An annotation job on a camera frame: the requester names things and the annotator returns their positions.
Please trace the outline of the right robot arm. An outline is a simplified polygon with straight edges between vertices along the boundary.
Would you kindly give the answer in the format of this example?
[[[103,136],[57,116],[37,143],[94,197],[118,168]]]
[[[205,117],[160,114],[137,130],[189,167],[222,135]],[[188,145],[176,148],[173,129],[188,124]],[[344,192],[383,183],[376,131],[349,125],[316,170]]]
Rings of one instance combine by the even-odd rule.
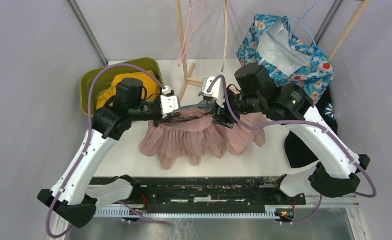
[[[327,125],[309,95],[298,85],[277,86],[266,68],[249,63],[234,74],[240,90],[234,93],[223,75],[203,80],[201,95],[215,100],[211,110],[214,124],[232,128],[245,114],[261,113],[267,125],[282,125],[293,132],[318,158],[318,163],[295,174],[285,174],[272,191],[275,202],[315,191],[336,198],[357,194],[359,174],[366,174],[370,159],[350,150]]]

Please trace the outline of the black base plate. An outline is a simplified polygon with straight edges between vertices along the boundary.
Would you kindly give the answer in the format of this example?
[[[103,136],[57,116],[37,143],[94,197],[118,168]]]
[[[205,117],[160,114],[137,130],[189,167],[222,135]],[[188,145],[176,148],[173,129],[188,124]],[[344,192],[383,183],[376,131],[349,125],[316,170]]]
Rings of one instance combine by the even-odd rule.
[[[279,177],[135,177],[129,205],[151,214],[254,214],[265,206],[301,206],[305,196],[285,195]]]

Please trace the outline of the black garment with flower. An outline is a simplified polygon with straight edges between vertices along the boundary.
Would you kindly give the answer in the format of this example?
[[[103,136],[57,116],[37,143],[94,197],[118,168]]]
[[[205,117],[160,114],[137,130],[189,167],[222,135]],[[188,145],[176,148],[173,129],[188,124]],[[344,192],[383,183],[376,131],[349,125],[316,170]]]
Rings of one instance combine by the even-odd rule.
[[[316,103],[316,107],[326,124],[337,134],[338,124],[329,87]],[[292,131],[285,138],[284,150],[291,168],[302,168],[318,160],[318,157]]]

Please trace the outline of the pink garment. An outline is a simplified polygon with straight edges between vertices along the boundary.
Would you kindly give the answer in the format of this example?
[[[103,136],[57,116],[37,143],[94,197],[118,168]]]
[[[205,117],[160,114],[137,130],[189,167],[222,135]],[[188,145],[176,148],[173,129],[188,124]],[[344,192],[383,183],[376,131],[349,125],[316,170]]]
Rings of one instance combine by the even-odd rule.
[[[221,158],[226,152],[242,155],[255,143],[262,147],[266,142],[262,128],[247,129],[236,123],[232,128],[214,124],[206,110],[185,109],[179,119],[155,125],[148,122],[148,130],[138,145],[147,157],[158,157],[163,169],[170,169],[179,157],[187,157],[197,166],[205,155]]]

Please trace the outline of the blue wire hanger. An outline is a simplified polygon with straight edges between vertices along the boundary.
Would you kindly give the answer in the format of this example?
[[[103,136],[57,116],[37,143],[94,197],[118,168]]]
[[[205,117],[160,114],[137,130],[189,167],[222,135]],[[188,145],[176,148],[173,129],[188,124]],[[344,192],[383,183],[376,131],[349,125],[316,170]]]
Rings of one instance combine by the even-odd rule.
[[[312,43],[312,32],[305,25],[306,18],[310,11],[316,6],[317,1],[305,10],[300,17],[286,15],[275,15],[264,32],[259,37],[259,54],[262,59],[273,66],[288,72],[311,65],[317,45]],[[304,29],[311,38],[304,41],[302,37],[296,35],[291,24]]]

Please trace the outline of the green plastic basket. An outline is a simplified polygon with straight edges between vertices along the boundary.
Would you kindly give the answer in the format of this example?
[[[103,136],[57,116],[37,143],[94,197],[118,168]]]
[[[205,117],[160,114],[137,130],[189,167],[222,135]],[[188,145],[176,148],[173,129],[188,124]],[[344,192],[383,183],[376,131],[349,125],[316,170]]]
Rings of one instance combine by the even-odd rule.
[[[148,71],[154,77],[156,77],[161,83],[164,83],[158,62],[155,59],[153,59],[151,57],[141,57],[141,58],[125,61],[125,63],[138,66],[138,67]],[[95,112],[97,95],[99,93],[101,93],[102,91],[107,90],[109,88],[110,82],[112,81],[112,79],[116,75],[123,74],[123,73],[138,72],[137,69],[134,69],[132,67],[126,67],[126,66],[118,66],[118,67],[109,69],[98,79],[97,83],[95,84],[95,87],[93,88],[91,98],[89,98],[88,95],[89,95],[89,90],[92,85],[92,82],[93,82],[94,78],[99,74],[99,72],[101,72],[103,69],[104,69],[104,67],[90,70],[87,73],[85,73],[80,80],[80,83],[79,83],[80,102],[81,102],[82,112],[85,115],[87,115],[87,113],[88,113],[88,110],[87,110],[88,100],[89,99],[91,100],[91,106],[92,106],[91,111]]]

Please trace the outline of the wooden hanger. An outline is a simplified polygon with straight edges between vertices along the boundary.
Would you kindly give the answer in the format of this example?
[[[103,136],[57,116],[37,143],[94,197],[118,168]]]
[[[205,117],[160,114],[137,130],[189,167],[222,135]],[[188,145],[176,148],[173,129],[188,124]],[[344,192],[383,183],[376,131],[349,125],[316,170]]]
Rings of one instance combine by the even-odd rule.
[[[223,18],[224,18],[224,44],[223,44],[223,56],[221,63],[221,72],[224,71],[225,68],[225,60],[227,54],[227,43],[228,43],[228,14],[227,14],[227,0],[223,0]]]

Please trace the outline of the grey hook hanger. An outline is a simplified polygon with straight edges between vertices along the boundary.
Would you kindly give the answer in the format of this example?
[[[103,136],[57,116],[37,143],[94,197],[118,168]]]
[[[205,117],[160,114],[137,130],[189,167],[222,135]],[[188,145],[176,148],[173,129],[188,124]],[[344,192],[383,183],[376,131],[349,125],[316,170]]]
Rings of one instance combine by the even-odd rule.
[[[181,106],[178,112],[179,113],[207,113],[215,106],[215,104],[216,103],[214,101],[202,100],[201,102],[196,104]]]

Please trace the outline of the wooden clothes rack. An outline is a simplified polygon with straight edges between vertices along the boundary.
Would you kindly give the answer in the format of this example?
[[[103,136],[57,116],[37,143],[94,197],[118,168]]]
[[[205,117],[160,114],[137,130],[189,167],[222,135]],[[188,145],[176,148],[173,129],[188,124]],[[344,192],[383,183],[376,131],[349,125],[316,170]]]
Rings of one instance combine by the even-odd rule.
[[[333,1],[332,5],[330,6],[325,18],[323,19],[316,35],[312,37],[312,43],[318,44],[323,36],[326,33],[326,30],[328,29],[329,25],[331,24],[332,20],[335,18],[338,10],[341,7],[341,4],[343,3],[342,0],[335,0]],[[338,52],[340,49],[341,45],[343,42],[346,40],[350,32],[352,31],[353,27],[356,25],[357,21],[359,20],[360,16],[363,14],[367,6],[369,5],[370,1],[369,0],[361,0],[359,5],[357,6],[356,10],[354,11],[353,15],[351,16],[350,20],[348,21],[347,25],[345,26],[344,30],[342,31],[339,39],[337,40],[335,46],[333,47],[331,53],[328,55],[329,59],[332,60],[335,56],[335,54]],[[184,36],[184,31],[185,28],[183,26],[183,18],[182,18],[182,10],[181,10],[181,1],[176,0],[174,2],[175,4],[175,10],[176,10],[176,17],[177,17],[177,26],[178,26],[178,36],[179,36],[179,42],[180,42],[180,49],[182,47],[181,41],[183,40]],[[200,87],[202,85],[202,81],[197,78],[193,78],[192,74],[195,69],[196,64],[192,63],[190,67],[187,66],[187,58],[186,55],[184,57],[183,65],[181,66],[183,69],[183,86],[179,92],[178,98],[180,100],[183,99],[185,91],[189,85],[191,86],[196,86]]]

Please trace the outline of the pink wire hanger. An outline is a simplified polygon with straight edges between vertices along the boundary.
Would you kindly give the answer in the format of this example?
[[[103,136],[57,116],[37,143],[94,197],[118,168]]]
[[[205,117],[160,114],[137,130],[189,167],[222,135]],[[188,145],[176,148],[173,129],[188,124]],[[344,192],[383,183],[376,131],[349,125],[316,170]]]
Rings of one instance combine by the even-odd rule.
[[[195,31],[195,27],[197,25],[201,11],[203,9],[203,5],[204,5],[204,0],[190,0],[189,1],[189,11],[188,11],[188,16],[187,16],[186,28],[184,31],[183,40],[181,41],[182,47],[181,47],[179,59],[178,59],[178,66],[179,67],[183,65],[184,57],[186,55],[187,48],[192,40],[192,36]],[[190,26],[192,13],[193,13],[193,9],[195,6],[198,6],[198,10],[197,10],[197,14],[196,14],[193,26]]]

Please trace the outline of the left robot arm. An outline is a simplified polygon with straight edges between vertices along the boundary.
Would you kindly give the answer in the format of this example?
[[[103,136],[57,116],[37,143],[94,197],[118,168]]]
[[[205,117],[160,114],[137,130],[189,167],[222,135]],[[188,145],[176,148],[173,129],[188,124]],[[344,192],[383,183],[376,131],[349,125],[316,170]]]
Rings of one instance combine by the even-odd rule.
[[[149,108],[142,98],[147,90],[136,78],[124,78],[116,86],[115,95],[92,115],[84,142],[62,177],[50,189],[42,189],[37,198],[68,221],[81,228],[88,224],[96,211],[117,201],[133,204],[140,200],[138,181],[123,175],[111,183],[89,189],[89,184],[102,160],[130,129],[133,121],[162,117],[161,109]]]

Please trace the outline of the yellow skirt grey lining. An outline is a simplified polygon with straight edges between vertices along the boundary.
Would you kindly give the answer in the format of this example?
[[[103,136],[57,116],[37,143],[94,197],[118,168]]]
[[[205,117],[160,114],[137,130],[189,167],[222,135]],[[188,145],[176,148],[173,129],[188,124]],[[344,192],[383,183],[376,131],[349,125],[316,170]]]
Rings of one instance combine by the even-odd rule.
[[[97,102],[95,106],[96,110],[101,108],[108,99],[116,94],[117,85],[125,78],[134,78],[143,82],[143,86],[146,88],[147,94],[145,94],[145,90],[142,91],[142,100],[146,99],[149,102],[152,102],[157,97],[157,94],[161,92],[159,85],[152,78],[141,71],[118,74],[110,82],[109,88],[97,95]]]

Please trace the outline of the blue floral garment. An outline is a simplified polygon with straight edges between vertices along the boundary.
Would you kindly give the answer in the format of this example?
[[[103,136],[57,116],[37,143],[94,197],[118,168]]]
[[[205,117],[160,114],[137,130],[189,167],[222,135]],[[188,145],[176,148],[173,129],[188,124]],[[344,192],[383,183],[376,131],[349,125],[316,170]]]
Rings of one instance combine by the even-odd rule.
[[[243,66],[264,66],[279,87],[300,86],[315,104],[335,75],[324,52],[305,44],[291,30],[288,18],[279,15],[255,15],[236,57]]]

